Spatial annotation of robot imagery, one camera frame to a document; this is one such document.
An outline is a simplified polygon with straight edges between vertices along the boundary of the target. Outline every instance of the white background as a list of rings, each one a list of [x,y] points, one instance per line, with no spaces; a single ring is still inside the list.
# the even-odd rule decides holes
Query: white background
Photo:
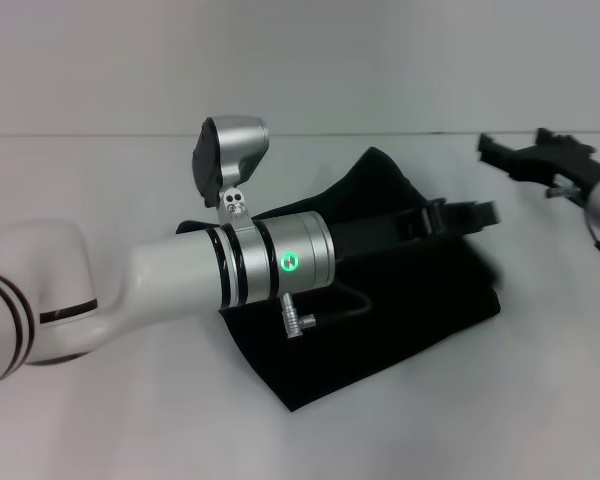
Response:
[[[429,197],[496,200],[471,241],[502,314],[293,414],[219,315],[25,367],[0,383],[0,478],[600,478],[600,255],[580,210],[474,152],[547,126],[600,160],[600,0],[0,1],[0,224],[75,220],[102,305],[130,246],[214,220],[190,157],[215,113],[273,133],[253,213],[369,146]]]

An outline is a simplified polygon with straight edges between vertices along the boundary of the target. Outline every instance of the black cable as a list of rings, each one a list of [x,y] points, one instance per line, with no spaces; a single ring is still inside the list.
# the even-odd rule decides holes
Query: black cable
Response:
[[[361,307],[345,310],[344,312],[337,312],[331,314],[316,314],[316,323],[318,326],[324,325],[326,323],[340,322],[343,320],[348,320],[353,317],[359,317],[361,315],[366,315],[373,308],[373,302],[371,299],[355,288],[350,287],[342,282],[335,281],[332,284],[332,287],[340,290],[345,295],[349,297],[355,297],[361,304]]]

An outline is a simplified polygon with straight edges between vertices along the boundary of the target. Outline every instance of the black fabric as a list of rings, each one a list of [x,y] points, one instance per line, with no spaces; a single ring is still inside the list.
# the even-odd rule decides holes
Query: black fabric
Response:
[[[396,164],[371,148],[324,193],[257,218],[314,210],[329,225],[426,203]],[[196,227],[197,222],[184,222],[178,231]],[[493,317],[500,311],[495,279],[459,234],[445,233],[337,264],[336,281],[373,302],[368,314],[305,330],[293,340],[286,338],[278,301],[222,315],[247,361],[294,411]],[[359,307],[333,286],[294,295],[294,300],[301,315]]]

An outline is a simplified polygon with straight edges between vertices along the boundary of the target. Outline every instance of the black ring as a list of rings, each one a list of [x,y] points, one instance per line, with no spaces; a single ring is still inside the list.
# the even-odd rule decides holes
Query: black ring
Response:
[[[40,324],[57,322],[58,320],[64,320],[65,318],[75,317],[76,315],[82,315],[83,313],[90,312],[98,308],[98,299],[81,303],[80,305],[74,305],[73,307],[61,308],[60,310],[54,310],[53,312],[45,312],[40,314]]]
[[[11,310],[11,316],[13,317],[13,323],[16,326],[16,348],[13,352],[13,358],[11,359],[9,366],[7,367],[5,372],[0,377],[0,380],[3,380],[9,375],[9,372],[11,371],[13,366],[16,364],[16,360],[18,359],[18,356],[20,355],[20,350],[22,350],[22,320],[20,319],[20,314],[18,313],[18,309],[16,308],[15,304],[13,303],[13,300],[11,300],[11,297],[9,297],[9,294],[7,292],[5,292],[1,286],[0,286],[0,296],[2,297],[2,300],[4,300],[4,303],[7,304],[7,307],[9,307],[9,310]]]
[[[254,220],[253,224],[260,232],[262,241],[264,242],[264,248],[267,252],[267,260],[269,261],[269,300],[272,300],[277,298],[278,288],[280,287],[276,247],[273,244],[273,239],[271,238],[271,234],[269,233],[267,226],[260,220]]]
[[[220,286],[222,288],[222,304],[220,310],[224,310],[229,306],[231,299],[231,281],[229,279],[229,265],[227,264],[227,257],[224,254],[224,248],[222,248],[222,242],[220,242],[220,236],[214,228],[205,228],[204,230],[211,239],[211,244],[216,252],[216,259],[218,260],[218,268],[220,269]]]
[[[15,372],[24,364],[25,360],[29,357],[29,353],[31,353],[33,341],[36,337],[36,323],[33,316],[33,310],[31,310],[31,305],[29,305],[29,301],[27,300],[27,297],[23,295],[22,291],[16,287],[11,280],[4,278],[2,275],[0,275],[0,281],[7,285],[11,290],[13,290],[13,293],[16,294],[16,297],[18,297],[18,300],[20,300],[20,303],[22,303],[22,306],[24,307],[24,311],[27,314],[27,323],[29,324],[29,343],[27,344],[27,349],[24,352],[22,360],[20,360],[18,366],[13,370]]]
[[[249,283],[247,281],[247,269],[244,265],[244,256],[242,255],[242,248],[240,248],[240,241],[230,224],[227,223],[220,228],[227,234],[229,245],[231,245],[231,250],[233,251],[233,258],[236,260],[236,269],[238,270],[236,272],[238,276],[238,303],[236,306],[244,305],[247,303],[247,296],[249,295]]]

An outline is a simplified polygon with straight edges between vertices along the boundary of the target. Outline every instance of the green led light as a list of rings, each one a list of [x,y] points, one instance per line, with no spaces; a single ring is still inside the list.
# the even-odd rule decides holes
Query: green led light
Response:
[[[293,252],[287,252],[280,258],[280,266],[285,272],[293,272],[299,263],[298,256]]]

